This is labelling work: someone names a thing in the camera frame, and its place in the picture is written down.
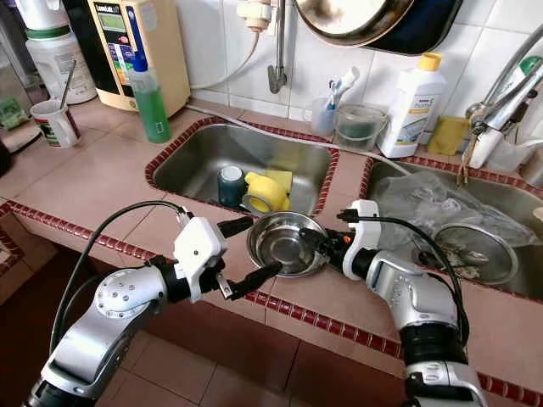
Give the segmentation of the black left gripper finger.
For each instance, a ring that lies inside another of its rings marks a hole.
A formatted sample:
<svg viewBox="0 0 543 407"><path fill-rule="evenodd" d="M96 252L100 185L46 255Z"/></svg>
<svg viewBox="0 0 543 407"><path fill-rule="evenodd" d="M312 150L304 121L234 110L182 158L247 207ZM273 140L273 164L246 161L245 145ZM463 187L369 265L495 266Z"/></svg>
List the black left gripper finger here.
<svg viewBox="0 0 543 407"><path fill-rule="evenodd" d="M250 272L241 280L241 282L228 282L230 294L227 295L227 298L229 301L237 301L237 299L244 298L244 296L260 290L265 282L268 282L269 279L279 275L282 268L283 263L280 263L280 261L272 261L272 263L267 266L263 266Z"/></svg>
<svg viewBox="0 0 543 407"><path fill-rule="evenodd" d="M255 224L255 218L249 216L241 216L236 220L223 220L217 222L216 228L222 239L229 239L229 237L237 236L242 232L252 228Z"/></svg>

